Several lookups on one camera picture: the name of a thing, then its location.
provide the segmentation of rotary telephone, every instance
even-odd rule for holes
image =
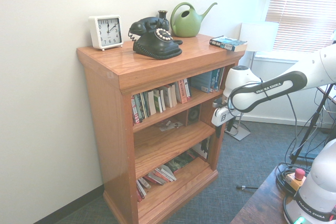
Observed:
[[[134,42],[133,51],[152,57],[157,60],[165,60],[182,53],[178,47],[182,43],[174,40],[168,32],[168,20],[149,17],[132,24],[128,36]],[[138,40],[131,34],[139,35]]]

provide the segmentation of white lamp shade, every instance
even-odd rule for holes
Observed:
[[[239,40],[247,41],[246,51],[272,51],[279,24],[275,22],[242,23]]]

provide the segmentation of window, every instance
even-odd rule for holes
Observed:
[[[274,51],[314,52],[333,42],[336,0],[270,0],[266,21],[279,23]]]

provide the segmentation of gray carpet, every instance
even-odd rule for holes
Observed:
[[[274,167],[284,161],[285,152],[295,135],[294,126],[254,122],[244,124],[252,133],[242,141],[239,142],[228,134],[224,137],[217,168],[219,178],[165,224],[230,223],[255,192],[237,190],[236,185],[259,186]],[[325,138],[326,135],[318,133],[311,146],[315,147]],[[312,153],[319,153],[321,146]],[[299,164],[305,166],[306,162],[302,161]],[[118,222],[103,198],[99,197],[57,224],[112,223]]]

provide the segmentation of green watering can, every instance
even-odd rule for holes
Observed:
[[[183,5],[189,6],[190,9],[182,12],[176,18],[175,22],[173,22],[175,12],[177,11],[177,9],[179,9]],[[191,4],[189,4],[187,2],[183,2],[183,3],[178,4],[174,8],[172,16],[170,18],[170,24],[172,26],[172,30],[175,33],[175,35],[178,36],[178,37],[184,37],[184,38],[195,37],[198,34],[198,32],[201,28],[201,23],[202,23],[204,17],[208,14],[210,9],[214,5],[217,5],[217,3],[214,2],[208,8],[208,10],[206,10],[205,13],[203,13],[202,15],[199,15],[199,14],[196,13],[194,6],[192,6]]]

